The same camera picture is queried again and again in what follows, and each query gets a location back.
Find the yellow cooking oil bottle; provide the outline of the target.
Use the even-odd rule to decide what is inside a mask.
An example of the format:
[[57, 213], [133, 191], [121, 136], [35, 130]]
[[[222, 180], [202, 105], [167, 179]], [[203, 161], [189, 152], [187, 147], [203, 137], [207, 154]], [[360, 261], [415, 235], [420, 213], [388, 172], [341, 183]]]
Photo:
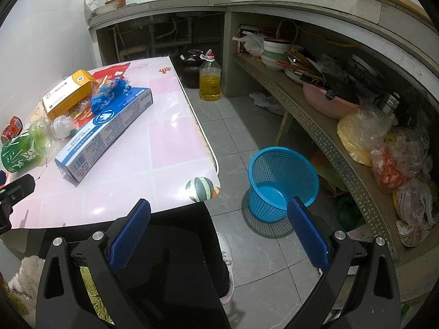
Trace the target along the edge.
[[202, 54], [199, 68], [199, 97], [204, 101], [216, 101], [220, 98], [221, 67], [216, 62], [212, 50]]

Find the green label plastic bottle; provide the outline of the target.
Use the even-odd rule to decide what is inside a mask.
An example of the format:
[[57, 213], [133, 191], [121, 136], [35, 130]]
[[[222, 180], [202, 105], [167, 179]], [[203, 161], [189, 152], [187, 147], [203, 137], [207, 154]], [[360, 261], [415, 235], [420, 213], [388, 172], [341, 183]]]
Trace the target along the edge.
[[50, 160], [70, 137], [74, 120], [61, 115], [54, 120], [40, 118], [19, 136], [1, 147], [1, 163], [9, 173], [21, 172]]

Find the blue white toothpaste box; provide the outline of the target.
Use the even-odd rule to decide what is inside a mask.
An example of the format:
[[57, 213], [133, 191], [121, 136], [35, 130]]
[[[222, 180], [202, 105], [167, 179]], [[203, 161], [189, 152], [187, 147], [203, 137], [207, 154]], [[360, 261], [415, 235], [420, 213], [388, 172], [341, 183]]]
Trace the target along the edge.
[[55, 164], [81, 182], [117, 138], [151, 105], [150, 88], [131, 88], [85, 124], [60, 150]]

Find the blue snack wrapper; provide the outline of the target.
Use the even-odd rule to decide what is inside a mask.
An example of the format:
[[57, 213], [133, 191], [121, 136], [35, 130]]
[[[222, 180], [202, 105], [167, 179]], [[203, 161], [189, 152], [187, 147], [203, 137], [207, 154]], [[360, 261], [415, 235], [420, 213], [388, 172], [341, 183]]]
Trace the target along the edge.
[[116, 98], [126, 95], [132, 86], [123, 77], [115, 77], [109, 80], [105, 77], [102, 83], [92, 92], [90, 108], [92, 114], [99, 114], [109, 106]]

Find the yellow white medicine box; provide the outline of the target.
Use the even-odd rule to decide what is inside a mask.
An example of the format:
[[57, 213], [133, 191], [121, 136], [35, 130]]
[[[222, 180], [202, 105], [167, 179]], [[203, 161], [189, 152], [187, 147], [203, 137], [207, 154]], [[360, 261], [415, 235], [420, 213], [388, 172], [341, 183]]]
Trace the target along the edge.
[[81, 100], [89, 96], [96, 85], [96, 79], [86, 70], [78, 70], [66, 77], [42, 98], [48, 119], [55, 120], [66, 114]]

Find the white plastic bag on shelf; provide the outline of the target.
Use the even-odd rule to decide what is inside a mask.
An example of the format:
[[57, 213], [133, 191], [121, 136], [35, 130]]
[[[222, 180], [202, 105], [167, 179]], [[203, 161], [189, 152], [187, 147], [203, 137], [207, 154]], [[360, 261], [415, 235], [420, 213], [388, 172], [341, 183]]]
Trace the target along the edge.
[[259, 57], [264, 52], [265, 36], [259, 33], [244, 31], [242, 37], [233, 36], [232, 40], [243, 43], [245, 50], [254, 57]]

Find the pink plastic basin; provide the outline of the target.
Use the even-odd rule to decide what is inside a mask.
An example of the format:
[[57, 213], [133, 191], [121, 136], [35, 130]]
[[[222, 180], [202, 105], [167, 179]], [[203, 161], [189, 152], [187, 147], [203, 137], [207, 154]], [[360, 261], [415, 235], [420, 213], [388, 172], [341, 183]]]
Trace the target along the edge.
[[308, 83], [303, 84], [303, 95], [315, 110], [335, 120], [340, 120], [359, 108], [358, 103], [351, 103], [337, 96], [331, 97], [324, 88]]

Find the yellow food in plastic bag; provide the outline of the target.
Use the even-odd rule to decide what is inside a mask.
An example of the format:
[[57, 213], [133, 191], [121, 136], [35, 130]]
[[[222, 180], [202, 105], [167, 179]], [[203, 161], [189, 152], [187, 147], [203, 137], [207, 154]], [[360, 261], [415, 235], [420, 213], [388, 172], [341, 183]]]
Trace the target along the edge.
[[371, 167], [371, 150], [384, 139], [395, 120], [374, 105], [360, 106], [345, 115], [337, 124], [337, 135], [350, 157]]

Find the red food in plastic bag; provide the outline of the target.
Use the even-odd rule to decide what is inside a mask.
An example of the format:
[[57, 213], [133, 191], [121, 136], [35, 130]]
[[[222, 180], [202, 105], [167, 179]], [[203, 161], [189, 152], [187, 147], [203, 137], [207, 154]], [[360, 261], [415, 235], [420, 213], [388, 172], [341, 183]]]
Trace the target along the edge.
[[384, 143], [371, 150], [372, 171], [377, 184], [384, 189], [394, 190], [403, 185], [409, 177], [396, 164], [391, 150]]

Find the white sneaker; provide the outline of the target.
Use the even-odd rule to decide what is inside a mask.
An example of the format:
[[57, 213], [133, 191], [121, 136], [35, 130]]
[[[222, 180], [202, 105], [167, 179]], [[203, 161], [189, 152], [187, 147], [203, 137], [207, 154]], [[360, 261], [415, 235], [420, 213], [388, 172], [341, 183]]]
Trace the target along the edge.
[[218, 237], [219, 247], [221, 250], [223, 261], [225, 262], [229, 273], [229, 290], [223, 297], [220, 298], [222, 305], [225, 306], [231, 301], [232, 296], [234, 294], [235, 285], [234, 285], [234, 274], [233, 274], [233, 258], [228, 241], [226, 241], [226, 239], [222, 234], [217, 233], [216, 235]]

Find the black clay pot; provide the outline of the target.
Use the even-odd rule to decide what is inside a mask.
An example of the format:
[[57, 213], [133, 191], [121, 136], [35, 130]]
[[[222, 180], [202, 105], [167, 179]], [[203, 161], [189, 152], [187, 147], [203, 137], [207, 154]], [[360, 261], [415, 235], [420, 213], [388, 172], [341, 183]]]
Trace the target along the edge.
[[199, 87], [199, 69], [203, 64], [202, 50], [186, 50], [180, 55], [179, 76], [183, 84], [188, 88]]

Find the red snack bag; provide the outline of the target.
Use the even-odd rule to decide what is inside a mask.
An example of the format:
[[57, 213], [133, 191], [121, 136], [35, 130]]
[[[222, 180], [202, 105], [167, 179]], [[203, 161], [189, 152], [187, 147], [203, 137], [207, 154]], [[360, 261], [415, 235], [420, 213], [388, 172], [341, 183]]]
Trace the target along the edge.
[[[115, 79], [115, 77], [123, 77], [128, 84], [130, 80], [125, 77], [125, 72], [130, 66], [130, 63], [125, 63], [121, 65], [111, 66], [102, 70], [95, 71], [92, 76], [96, 79], [97, 85], [94, 86], [93, 91], [97, 89], [97, 87], [102, 83], [103, 79], [107, 77], [109, 80]], [[74, 128], [79, 130], [82, 128], [87, 122], [89, 122], [95, 115], [92, 114], [90, 108], [90, 99], [92, 93], [81, 100], [78, 104], [76, 104], [70, 111], [69, 115], [74, 120]]]

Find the red drink can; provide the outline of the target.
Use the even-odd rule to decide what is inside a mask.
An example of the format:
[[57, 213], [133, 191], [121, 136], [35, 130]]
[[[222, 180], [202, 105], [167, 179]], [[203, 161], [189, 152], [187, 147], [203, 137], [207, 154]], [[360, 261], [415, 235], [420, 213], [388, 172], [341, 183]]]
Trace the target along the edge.
[[9, 123], [6, 125], [3, 132], [1, 133], [1, 143], [5, 144], [15, 137], [19, 136], [22, 132], [22, 129], [22, 121], [17, 116], [11, 117]]

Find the stack of white bowls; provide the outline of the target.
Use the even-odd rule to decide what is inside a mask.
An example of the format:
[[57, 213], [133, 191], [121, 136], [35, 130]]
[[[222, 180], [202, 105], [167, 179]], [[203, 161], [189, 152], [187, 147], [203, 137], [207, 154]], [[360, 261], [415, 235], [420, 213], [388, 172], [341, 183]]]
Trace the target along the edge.
[[263, 54], [261, 60], [264, 66], [270, 70], [283, 70], [285, 67], [278, 62], [288, 63], [286, 53], [290, 50], [292, 44], [287, 40], [265, 38], [263, 40]]

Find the blue plastic mesh basket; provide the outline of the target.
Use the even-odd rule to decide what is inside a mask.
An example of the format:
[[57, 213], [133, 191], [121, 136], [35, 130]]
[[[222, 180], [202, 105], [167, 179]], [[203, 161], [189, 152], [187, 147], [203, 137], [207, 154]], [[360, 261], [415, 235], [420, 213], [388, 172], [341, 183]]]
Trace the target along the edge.
[[286, 217], [294, 197], [306, 206], [319, 193], [319, 178], [311, 162], [300, 153], [280, 146], [268, 147], [249, 163], [248, 207], [259, 221], [275, 223]]

